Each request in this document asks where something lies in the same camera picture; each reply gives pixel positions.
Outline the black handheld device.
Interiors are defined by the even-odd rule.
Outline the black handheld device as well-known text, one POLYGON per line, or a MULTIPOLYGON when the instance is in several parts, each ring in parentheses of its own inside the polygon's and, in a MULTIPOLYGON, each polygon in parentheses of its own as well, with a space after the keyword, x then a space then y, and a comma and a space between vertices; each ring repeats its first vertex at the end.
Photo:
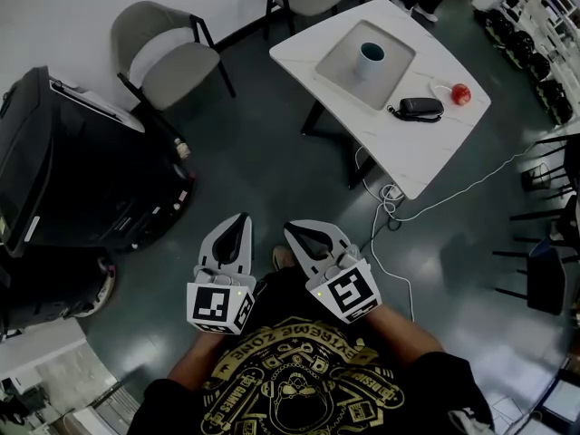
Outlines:
POLYGON ((400 121, 435 123, 441 119, 444 107, 434 98, 413 97, 401 99, 397 109, 389 105, 387 111, 400 121))

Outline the person's shoe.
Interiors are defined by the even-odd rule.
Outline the person's shoe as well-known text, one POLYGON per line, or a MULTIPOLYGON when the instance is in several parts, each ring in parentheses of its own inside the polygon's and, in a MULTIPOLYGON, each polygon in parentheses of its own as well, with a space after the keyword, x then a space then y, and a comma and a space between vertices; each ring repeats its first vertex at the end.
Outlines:
POLYGON ((276 246, 272 252, 272 262, 275 271, 294 267, 296 264, 292 250, 287 246, 276 246))

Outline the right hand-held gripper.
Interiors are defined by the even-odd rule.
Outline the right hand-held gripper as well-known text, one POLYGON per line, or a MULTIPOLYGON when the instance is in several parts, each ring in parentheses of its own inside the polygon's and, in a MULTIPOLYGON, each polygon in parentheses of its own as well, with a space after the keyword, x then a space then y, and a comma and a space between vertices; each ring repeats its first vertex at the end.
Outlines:
POLYGON ((326 255, 339 256, 351 244, 336 225, 300 219, 284 225, 286 241, 308 278, 307 291, 329 312, 352 324, 380 305, 380 293, 365 258, 347 268, 326 268, 326 255))

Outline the black metal chair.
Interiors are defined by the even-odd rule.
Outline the black metal chair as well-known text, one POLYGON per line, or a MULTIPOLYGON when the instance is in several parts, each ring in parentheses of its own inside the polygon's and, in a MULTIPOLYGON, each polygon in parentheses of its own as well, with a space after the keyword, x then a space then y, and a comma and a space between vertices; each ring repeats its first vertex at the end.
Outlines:
POLYGON ((547 199, 561 198, 580 189, 580 132, 556 136, 536 142, 536 145, 556 147, 538 156, 541 161, 520 173, 525 192, 553 190, 547 199))
POLYGON ((497 287, 501 295, 527 302, 527 307, 558 316, 563 312, 566 293, 565 264, 580 262, 580 201, 573 195, 562 208, 536 211, 510 217, 513 222, 554 218, 555 234, 542 238, 518 237, 519 243, 533 247, 528 252, 494 251, 494 256, 523 258, 526 268, 519 273, 526 277, 524 294, 497 287))

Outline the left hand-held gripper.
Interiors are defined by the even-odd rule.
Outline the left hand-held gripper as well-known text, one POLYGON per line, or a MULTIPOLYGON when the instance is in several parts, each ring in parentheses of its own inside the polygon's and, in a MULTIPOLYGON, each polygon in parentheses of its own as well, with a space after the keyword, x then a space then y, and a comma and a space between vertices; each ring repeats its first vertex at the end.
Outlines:
POLYGON ((203 332, 240 335, 256 302, 252 260, 253 223, 247 213, 227 218, 207 234, 195 279, 187 284, 187 322, 203 332))

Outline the large black wheeled machine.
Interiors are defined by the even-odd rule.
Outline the large black wheeled machine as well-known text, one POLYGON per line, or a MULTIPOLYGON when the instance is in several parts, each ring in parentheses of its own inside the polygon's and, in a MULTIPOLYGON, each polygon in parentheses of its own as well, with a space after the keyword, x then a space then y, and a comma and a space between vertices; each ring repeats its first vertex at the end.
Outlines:
POLYGON ((162 237, 194 179, 157 121, 140 122, 34 67, 0 105, 0 244, 132 250, 162 237))

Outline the black gold-printed T-shirt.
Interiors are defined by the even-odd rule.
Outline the black gold-printed T-shirt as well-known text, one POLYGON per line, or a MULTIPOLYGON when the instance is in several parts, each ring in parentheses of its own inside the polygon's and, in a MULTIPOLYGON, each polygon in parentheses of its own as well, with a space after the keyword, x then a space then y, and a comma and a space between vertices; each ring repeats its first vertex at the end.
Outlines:
POLYGON ((128 435, 493 435, 466 360, 401 364, 364 318, 344 324, 322 307, 298 267, 263 285, 203 384, 152 382, 128 435))

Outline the row of black bags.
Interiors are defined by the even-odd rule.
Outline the row of black bags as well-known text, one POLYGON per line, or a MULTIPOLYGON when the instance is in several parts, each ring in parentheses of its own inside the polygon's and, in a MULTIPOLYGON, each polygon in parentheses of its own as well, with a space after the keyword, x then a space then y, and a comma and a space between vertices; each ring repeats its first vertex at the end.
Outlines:
POLYGON ((518 30, 497 9, 475 10, 473 15, 507 61, 527 75, 553 123, 566 125, 574 115, 572 103, 565 86, 553 74, 551 62, 536 49, 533 37, 525 30, 518 30))

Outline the person's right forearm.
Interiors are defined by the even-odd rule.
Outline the person's right forearm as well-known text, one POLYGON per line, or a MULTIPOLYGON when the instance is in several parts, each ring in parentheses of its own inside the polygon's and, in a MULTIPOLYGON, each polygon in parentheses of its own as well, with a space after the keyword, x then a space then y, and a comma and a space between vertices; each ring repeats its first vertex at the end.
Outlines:
POLYGON ((434 336, 385 304, 372 309, 364 319, 403 365, 429 353, 444 352, 434 336))

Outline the black table base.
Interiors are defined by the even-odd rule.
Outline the black table base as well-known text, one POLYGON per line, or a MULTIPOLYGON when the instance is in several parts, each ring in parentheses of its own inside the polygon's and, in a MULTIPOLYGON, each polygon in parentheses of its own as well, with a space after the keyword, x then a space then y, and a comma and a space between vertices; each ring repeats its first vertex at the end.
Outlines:
POLYGON ((326 108, 319 101, 315 101, 300 132, 306 137, 329 140, 341 149, 347 171, 348 189, 355 189, 363 183, 363 180, 376 167, 376 162, 371 156, 368 156, 362 164, 356 163, 355 154, 358 149, 355 147, 355 140, 351 136, 316 130, 316 123, 324 112, 326 112, 326 108))

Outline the grey tray mat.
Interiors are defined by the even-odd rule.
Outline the grey tray mat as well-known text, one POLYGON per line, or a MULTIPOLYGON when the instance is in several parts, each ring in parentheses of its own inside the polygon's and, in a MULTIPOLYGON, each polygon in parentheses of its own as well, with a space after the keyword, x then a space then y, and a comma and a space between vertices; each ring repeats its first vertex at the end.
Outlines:
POLYGON ((376 24, 361 20, 314 67, 314 78, 367 111, 382 111, 415 56, 406 43, 376 24), (381 46, 385 59, 369 79, 361 79, 356 62, 360 46, 366 42, 381 46))

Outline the person's left forearm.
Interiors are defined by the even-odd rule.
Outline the person's left forearm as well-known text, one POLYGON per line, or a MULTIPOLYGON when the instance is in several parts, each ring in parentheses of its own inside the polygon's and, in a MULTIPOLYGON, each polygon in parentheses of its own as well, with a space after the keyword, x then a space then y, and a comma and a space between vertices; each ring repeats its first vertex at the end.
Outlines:
POLYGON ((195 391, 207 379, 220 356, 226 336, 202 332, 183 357, 173 366, 168 379, 195 391))

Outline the white cup with teal inside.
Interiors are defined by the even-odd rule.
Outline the white cup with teal inside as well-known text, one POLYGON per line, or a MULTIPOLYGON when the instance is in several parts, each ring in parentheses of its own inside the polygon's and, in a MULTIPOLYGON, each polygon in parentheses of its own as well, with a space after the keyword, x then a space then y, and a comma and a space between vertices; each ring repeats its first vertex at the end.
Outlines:
POLYGON ((369 79, 372 74, 382 67, 385 52, 377 43, 366 42, 360 46, 356 72, 361 79, 369 79))

